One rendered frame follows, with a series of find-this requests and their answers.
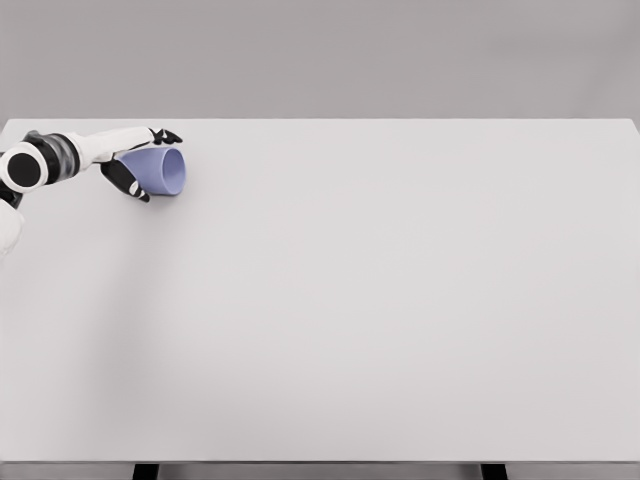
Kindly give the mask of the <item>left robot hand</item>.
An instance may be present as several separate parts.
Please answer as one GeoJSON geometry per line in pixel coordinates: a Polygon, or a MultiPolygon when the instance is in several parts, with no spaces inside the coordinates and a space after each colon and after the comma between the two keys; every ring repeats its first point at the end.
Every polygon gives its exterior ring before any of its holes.
{"type": "Polygon", "coordinates": [[[177,148],[177,145],[183,142],[179,135],[168,129],[154,131],[147,127],[109,130],[103,132],[98,138],[103,152],[96,157],[95,161],[105,159],[105,162],[100,162],[102,175],[121,193],[145,203],[149,202],[152,194],[141,188],[139,181],[119,160],[119,156],[128,151],[144,148],[177,148]]]}

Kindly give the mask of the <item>lavender plastic cup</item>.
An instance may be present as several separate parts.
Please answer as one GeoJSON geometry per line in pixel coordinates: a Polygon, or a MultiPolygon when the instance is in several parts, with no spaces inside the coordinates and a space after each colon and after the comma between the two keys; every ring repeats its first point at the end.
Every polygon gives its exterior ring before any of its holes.
{"type": "Polygon", "coordinates": [[[186,163],[173,147],[128,151],[119,160],[136,177],[142,189],[152,195],[177,196],[186,183],[186,163]]]}

